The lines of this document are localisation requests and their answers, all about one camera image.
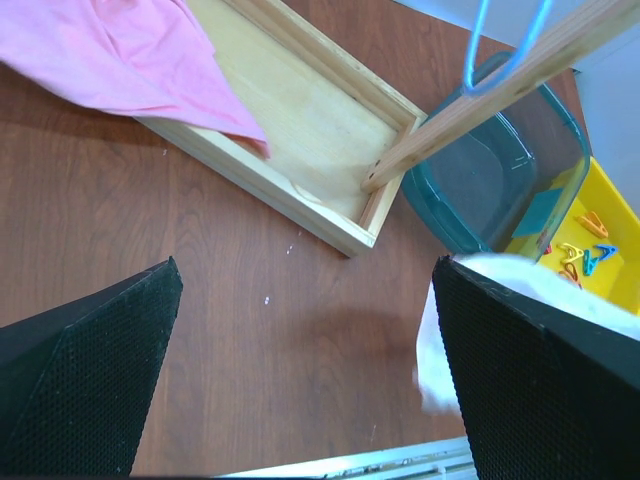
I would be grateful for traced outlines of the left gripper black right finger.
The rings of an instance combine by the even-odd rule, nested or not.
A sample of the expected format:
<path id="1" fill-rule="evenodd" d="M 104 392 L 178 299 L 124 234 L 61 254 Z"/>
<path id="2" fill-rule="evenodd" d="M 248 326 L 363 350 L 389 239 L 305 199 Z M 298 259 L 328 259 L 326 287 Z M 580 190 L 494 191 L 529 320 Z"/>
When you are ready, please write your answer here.
<path id="1" fill-rule="evenodd" d="M 511 310 L 449 257 L 439 326 L 481 479 L 635 479 L 639 343 L 556 309 Z"/>

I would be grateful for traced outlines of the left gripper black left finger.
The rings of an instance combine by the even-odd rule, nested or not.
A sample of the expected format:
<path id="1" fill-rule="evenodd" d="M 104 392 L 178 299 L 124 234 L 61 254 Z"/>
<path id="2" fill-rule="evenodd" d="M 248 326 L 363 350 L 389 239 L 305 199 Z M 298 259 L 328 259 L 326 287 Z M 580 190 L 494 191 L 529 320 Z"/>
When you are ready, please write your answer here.
<path id="1" fill-rule="evenodd" d="M 182 291 L 168 259 L 2 328 L 2 475 L 130 474 Z"/>

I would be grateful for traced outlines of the white pink-trimmed underwear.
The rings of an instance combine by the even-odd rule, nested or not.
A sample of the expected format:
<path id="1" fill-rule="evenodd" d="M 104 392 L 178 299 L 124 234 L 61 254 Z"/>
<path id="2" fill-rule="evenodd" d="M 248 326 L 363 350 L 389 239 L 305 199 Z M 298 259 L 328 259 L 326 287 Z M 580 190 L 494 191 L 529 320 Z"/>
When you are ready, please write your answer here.
<path id="1" fill-rule="evenodd" d="M 452 262 L 473 273 L 480 291 L 511 310 L 556 309 L 613 332 L 639 339 L 639 317 L 572 285 L 559 274 L 515 254 L 456 255 Z M 450 362 L 439 326 L 436 288 L 428 285 L 416 337 L 413 379 L 429 414 L 460 412 Z"/>

